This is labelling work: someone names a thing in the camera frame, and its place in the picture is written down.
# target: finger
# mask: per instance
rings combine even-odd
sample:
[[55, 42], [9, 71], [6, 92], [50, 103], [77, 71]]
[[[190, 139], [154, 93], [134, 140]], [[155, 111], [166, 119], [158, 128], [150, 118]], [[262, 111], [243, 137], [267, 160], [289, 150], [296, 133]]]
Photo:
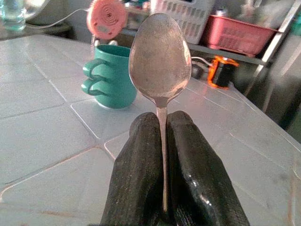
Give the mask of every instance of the finger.
[[196, 225], [248, 226], [221, 159], [190, 116], [184, 112], [168, 115], [167, 136], [169, 154], [176, 162], [171, 173], [172, 189], [179, 189], [172, 193], [177, 196], [173, 201], [178, 220], [185, 218]]
[[159, 121], [138, 116], [114, 163], [101, 225], [156, 225], [161, 213], [163, 171]]

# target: mug handle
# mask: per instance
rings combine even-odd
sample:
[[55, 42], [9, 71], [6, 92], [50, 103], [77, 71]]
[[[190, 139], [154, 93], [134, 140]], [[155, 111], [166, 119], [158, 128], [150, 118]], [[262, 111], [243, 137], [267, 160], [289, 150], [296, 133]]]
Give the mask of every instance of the mug handle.
[[91, 96], [105, 95], [104, 92], [99, 91], [97, 89], [91, 90], [91, 87], [97, 82], [99, 82], [99, 81], [87, 79], [83, 82], [83, 84], [81, 84], [81, 90]]
[[85, 64], [85, 66], [83, 67], [83, 72], [87, 77], [89, 77], [91, 79], [98, 80], [98, 81], [99, 80], [104, 80], [105, 78], [103, 76], [92, 74], [92, 71], [98, 65], [105, 64], [105, 63], [106, 63], [105, 60], [102, 60], [102, 59], [99, 59], [99, 58], [91, 60], [91, 61], [89, 61], [88, 63]]

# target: white plastic basket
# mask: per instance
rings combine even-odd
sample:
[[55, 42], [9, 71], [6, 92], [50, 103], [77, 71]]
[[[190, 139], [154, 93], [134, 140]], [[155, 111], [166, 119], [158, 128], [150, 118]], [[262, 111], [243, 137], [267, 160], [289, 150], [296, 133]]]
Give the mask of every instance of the white plastic basket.
[[186, 41], [198, 44], [215, 0], [150, 0], [150, 12], [165, 13], [176, 20]]

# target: pink round object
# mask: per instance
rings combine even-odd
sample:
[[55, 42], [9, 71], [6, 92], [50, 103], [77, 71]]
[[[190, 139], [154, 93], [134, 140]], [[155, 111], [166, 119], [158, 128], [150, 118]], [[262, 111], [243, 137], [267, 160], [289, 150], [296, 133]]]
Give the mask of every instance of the pink round object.
[[116, 0], [94, 0], [87, 15], [89, 31], [99, 39], [114, 38], [124, 27], [127, 12]]

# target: spoon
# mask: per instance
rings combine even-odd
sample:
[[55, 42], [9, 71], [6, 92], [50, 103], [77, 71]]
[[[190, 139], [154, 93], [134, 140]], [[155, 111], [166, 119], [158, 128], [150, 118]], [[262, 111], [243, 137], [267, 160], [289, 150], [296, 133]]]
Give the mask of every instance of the spoon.
[[135, 87], [157, 107], [163, 156], [163, 213], [168, 215], [167, 104], [185, 89], [191, 76], [191, 57], [177, 22], [157, 13], [139, 27], [130, 56], [129, 74]]

